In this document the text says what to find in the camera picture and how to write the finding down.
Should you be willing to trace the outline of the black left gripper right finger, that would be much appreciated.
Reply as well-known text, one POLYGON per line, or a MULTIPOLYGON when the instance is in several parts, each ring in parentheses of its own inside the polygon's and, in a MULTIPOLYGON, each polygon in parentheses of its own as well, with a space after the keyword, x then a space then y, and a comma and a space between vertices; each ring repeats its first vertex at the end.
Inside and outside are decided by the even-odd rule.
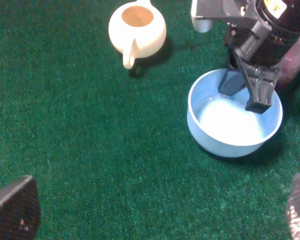
POLYGON ((300 172, 292 179, 286 203, 286 220, 293 240, 300 240, 300 172))

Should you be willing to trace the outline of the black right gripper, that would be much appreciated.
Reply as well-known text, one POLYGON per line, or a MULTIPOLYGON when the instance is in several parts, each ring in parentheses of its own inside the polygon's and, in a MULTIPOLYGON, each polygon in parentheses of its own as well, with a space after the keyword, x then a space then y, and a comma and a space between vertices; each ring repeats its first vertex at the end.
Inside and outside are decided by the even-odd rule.
POLYGON ((245 109, 263 114, 272 106, 278 63, 300 38, 300 0, 244 0, 241 10, 224 38, 228 54, 218 92, 233 96, 247 87, 245 109))

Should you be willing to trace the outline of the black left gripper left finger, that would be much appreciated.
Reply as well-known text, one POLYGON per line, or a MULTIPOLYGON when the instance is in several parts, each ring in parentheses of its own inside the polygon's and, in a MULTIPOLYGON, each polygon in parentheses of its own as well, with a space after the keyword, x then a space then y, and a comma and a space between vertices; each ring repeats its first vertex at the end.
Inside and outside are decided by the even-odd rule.
POLYGON ((0 189, 0 240, 35 239, 41 219, 36 180, 24 175, 0 189))

